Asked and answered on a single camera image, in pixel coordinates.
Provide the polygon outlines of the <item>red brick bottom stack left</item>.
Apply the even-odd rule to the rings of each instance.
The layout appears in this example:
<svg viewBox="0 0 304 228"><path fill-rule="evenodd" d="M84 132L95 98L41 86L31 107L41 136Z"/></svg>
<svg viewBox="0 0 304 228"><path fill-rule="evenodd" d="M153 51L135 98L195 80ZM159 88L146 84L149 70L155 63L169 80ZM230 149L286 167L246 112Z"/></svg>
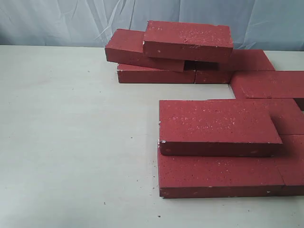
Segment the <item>red brick bottom stack left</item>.
<svg viewBox="0 0 304 228"><path fill-rule="evenodd" d="M118 64L118 82L125 84L193 84L196 70L190 66L183 72Z"/></svg>

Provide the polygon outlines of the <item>red brick right middle row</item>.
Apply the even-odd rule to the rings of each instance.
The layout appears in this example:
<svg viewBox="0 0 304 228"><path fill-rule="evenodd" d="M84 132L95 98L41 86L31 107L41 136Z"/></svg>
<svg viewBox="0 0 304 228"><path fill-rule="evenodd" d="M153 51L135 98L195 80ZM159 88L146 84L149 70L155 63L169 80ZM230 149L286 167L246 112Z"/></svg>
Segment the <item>red brick right middle row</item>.
<svg viewBox="0 0 304 228"><path fill-rule="evenodd" d="M236 99L292 98L304 109L303 71L239 71L230 86Z"/></svg>

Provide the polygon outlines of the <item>white backdrop cloth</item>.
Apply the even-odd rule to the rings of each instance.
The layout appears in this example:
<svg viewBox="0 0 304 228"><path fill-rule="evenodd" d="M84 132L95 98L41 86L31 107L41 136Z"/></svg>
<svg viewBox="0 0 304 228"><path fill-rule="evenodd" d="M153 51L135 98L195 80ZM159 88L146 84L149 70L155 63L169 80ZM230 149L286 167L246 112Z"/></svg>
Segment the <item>white backdrop cloth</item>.
<svg viewBox="0 0 304 228"><path fill-rule="evenodd" d="M301 0L3 0L3 45L103 47L149 20L227 25L235 48L302 51Z"/></svg>

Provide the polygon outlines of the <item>red brick tilted stack left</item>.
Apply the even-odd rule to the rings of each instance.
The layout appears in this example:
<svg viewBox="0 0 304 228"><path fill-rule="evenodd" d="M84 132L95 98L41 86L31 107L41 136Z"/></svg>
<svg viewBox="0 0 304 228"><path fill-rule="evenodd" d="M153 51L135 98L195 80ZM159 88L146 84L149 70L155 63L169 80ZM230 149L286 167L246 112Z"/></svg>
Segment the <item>red brick tilted stack left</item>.
<svg viewBox="0 0 304 228"><path fill-rule="evenodd" d="M184 71L183 60L147 57L143 54L143 31L117 29L105 46L109 62L163 70Z"/></svg>

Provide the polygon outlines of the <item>red brick third row right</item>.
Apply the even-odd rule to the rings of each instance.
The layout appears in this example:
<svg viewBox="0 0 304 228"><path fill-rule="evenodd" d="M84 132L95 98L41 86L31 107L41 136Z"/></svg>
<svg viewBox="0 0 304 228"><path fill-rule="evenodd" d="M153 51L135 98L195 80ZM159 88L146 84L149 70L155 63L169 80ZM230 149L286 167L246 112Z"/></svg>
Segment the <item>red brick third row right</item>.
<svg viewBox="0 0 304 228"><path fill-rule="evenodd" d="M202 112L209 127L237 142L273 143L304 133L304 115L293 99L207 100Z"/></svg>

